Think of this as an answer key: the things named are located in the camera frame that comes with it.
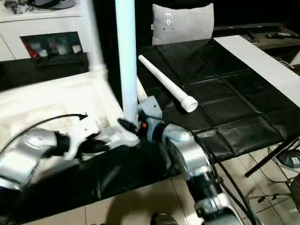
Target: black cable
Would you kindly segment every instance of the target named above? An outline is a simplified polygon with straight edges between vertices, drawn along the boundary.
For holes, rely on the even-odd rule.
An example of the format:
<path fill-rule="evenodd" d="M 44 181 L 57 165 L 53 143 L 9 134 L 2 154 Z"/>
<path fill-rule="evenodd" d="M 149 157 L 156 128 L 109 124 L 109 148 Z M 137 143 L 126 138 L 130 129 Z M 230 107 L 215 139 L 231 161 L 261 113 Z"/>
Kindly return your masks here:
<path fill-rule="evenodd" d="M 64 114 L 64 115 L 59 115 L 59 116 L 54 116 L 54 117 L 51 117 L 51 118 L 48 118 L 46 120 L 42 120 L 38 123 L 35 123 L 33 124 L 32 126 L 24 129 L 22 132 L 18 133 L 16 136 L 14 136 L 5 146 L 4 148 L 0 151 L 0 154 L 15 140 L 17 139 L 19 136 L 23 135 L 24 133 L 26 133 L 28 130 L 38 126 L 38 125 L 41 125 L 43 123 L 46 123 L 46 122 L 49 122 L 51 120 L 56 120 L 56 119 L 60 119 L 60 118 L 65 118 L 65 117 L 79 117 L 80 120 L 84 119 L 87 117 L 87 115 L 83 115 L 83 114 L 76 114 L 76 113 L 73 113 L 73 114 Z"/>
<path fill-rule="evenodd" d="M 224 188 L 224 190 L 228 193 L 228 195 L 235 201 L 235 203 L 243 210 L 244 214 L 247 215 L 247 209 L 243 206 L 242 203 L 234 196 L 234 194 L 229 190 L 229 188 L 224 184 L 221 183 L 221 186 Z"/>
<path fill-rule="evenodd" d="M 173 121 L 170 121 L 170 120 L 164 120 L 164 119 L 162 119 L 162 118 L 154 117 L 154 116 L 149 116 L 149 115 L 146 115 L 146 116 L 149 117 L 149 118 L 153 118 L 153 119 L 157 119 L 157 120 L 163 121 L 163 122 L 165 122 L 165 123 L 174 124 L 174 125 L 177 125 L 177 126 L 179 126 L 179 127 L 182 127 L 182 128 L 184 128 L 184 129 L 186 129 L 188 132 L 190 132 L 190 133 L 194 136 L 195 140 L 197 140 L 197 143 L 198 143 L 200 146 L 203 146 L 203 144 L 201 143 L 201 140 L 200 140 L 200 138 L 197 136 L 197 134 L 196 134 L 195 132 L 191 131 L 189 128 L 184 127 L 183 125 L 178 124 L 178 123 L 173 122 Z M 203 149 L 204 149 L 204 150 L 207 150 L 207 153 L 208 153 L 207 155 L 208 155 L 208 157 L 209 157 L 209 160 L 210 160 L 211 158 L 214 159 L 214 160 L 210 160 L 210 164 L 211 164 L 213 170 L 216 171 L 216 173 L 217 173 L 217 170 L 216 170 L 215 165 L 214 165 L 214 161 L 215 161 L 215 162 L 217 162 L 217 163 L 220 165 L 220 167 L 222 168 L 222 170 L 225 172 L 226 176 L 228 177 L 228 179 L 230 180 L 230 182 L 232 183 L 232 185 L 234 186 L 234 188 L 235 188 L 236 191 L 238 192 L 238 194 L 239 194 L 240 198 L 242 199 L 244 205 L 246 206 L 246 209 L 247 209 L 247 210 L 246 210 L 246 215 L 247 215 L 247 217 L 249 218 L 249 220 L 251 221 L 251 223 L 252 223 L 253 225 L 256 225 L 256 220 L 255 220 L 255 216 L 254 216 L 254 214 L 253 214 L 253 211 L 251 210 L 251 207 L 250 207 L 248 201 L 245 199 L 245 196 L 243 195 L 242 191 L 240 190 L 240 188 L 238 187 L 238 185 L 237 185 L 237 184 L 235 183 L 235 181 L 233 180 L 233 178 L 232 178 L 232 176 L 230 175 L 230 173 L 227 171 L 227 169 L 224 167 L 224 165 L 223 165 L 221 162 L 218 162 L 216 155 L 215 155 L 209 148 L 205 148 L 205 147 L 204 147 Z"/>
<path fill-rule="evenodd" d="M 256 159 L 249 153 L 249 156 L 252 158 L 252 160 L 258 164 L 258 162 L 256 161 Z M 272 180 L 271 178 L 269 178 L 261 168 L 259 168 L 259 170 L 262 172 L 263 176 L 270 182 L 273 182 L 273 183 L 285 183 L 285 181 L 277 181 L 277 180 Z"/>

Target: white cabinet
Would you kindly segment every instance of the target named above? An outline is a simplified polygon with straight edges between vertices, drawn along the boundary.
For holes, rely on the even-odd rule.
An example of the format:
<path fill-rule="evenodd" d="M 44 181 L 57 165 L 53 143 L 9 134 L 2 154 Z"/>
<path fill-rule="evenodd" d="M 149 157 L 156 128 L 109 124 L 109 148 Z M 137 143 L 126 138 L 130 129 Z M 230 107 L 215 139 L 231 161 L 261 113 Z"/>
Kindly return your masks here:
<path fill-rule="evenodd" d="M 79 16 L 46 18 L 36 20 L 11 21 L 0 23 L 0 34 L 3 36 L 8 48 L 16 60 L 30 58 L 24 43 L 23 36 L 53 34 L 53 33 L 78 33 L 82 49 L 88 51 L 90 47 L 82 29 Z"/>
<path fill-rule="evenodd" d="M 0 35 L 0 61 L 8 61 L 14 60 L 12 53 L 10 52 L 9 48 L 5 44 L 2 36 Z"/>

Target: black table cover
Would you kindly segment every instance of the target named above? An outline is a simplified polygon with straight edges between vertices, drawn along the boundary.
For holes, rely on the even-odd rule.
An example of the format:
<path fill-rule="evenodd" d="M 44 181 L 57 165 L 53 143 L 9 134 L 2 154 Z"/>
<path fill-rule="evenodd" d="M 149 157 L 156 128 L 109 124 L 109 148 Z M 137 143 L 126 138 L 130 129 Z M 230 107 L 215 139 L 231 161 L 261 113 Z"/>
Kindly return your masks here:
<path fill-rule="evenodd" d="M 149 46 L 141 53 L 199 102 L 194 112 L 184 112 L 138 62 L 138 76 L 147 93 L 157 97 L 164 117 L 195 131 L 219 160 L 299 134 L 300 109 L 218 43 Z M 119 96 L 117 86 L 114 91 Z M 11 224 L 44 218 L 177 173 L 156 144 L 142 140 L 135 148 L 121 146 L 28 188 L 11 213 L 0 210 L 0 224 L 9 218 Z"/>
<path fill-rule="evenodd" d="M 214 40 L 150 46 L 140 54 L 199 103 L 185 112 L 138 62 L 139 79 L 147 94 L 157 97 L 166 120 L 195 131 L 220 160 L 300 132 L 300 108 Z"/>

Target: table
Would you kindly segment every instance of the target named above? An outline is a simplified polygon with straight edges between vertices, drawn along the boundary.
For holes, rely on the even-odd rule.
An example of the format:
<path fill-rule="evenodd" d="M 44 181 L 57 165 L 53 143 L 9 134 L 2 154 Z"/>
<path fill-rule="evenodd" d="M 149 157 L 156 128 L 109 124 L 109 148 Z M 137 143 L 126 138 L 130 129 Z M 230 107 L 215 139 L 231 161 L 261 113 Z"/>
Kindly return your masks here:
<path fill-rule="evenodd" d="M 138 76 L 147 93 L 157 97 L 165 118 L 194 130 L 220 161 L 299 135 L 299 100 L 296 89 L 292 91 L 299 79 L 252 47 L 255 49 L 241 37 L 226 37 L 140 50 L 199 101 L 196 111 L 185 113 L 138 63 Z M 109 76 L 113 80 L 118 73 Z M 44 218 L 164 180 L 178 172 L 163 150 L 142 140 L 134 148 L 113 149 L 26 190 L 17 198 L 18 207 L 12 218 L 17 224 Z"/>
<path fill-rule="evenodd" d="M 184 112 L 139 63 L 141 83 L 157 97 L 165 118 L 196 132 L 219 160 L 299 135 L 300 77 L 242 37 L 157 45 L 140 53 L 199 102 L 194 112 Z"/>

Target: black mat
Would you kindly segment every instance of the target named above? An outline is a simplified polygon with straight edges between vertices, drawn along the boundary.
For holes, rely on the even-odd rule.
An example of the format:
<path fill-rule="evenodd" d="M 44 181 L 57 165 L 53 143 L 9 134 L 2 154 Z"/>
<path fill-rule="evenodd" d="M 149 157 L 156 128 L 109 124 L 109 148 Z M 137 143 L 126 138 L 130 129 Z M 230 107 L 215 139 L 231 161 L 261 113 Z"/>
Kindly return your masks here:
<path fill-rule="evenodd" d="M 194 130 L 218 159 L 299 135 L 300 108 L 214 40 L 150 46 L 140 54 L 199 102 L 185 112 L 138 62 L 139 79 L 164 117 Z"/>

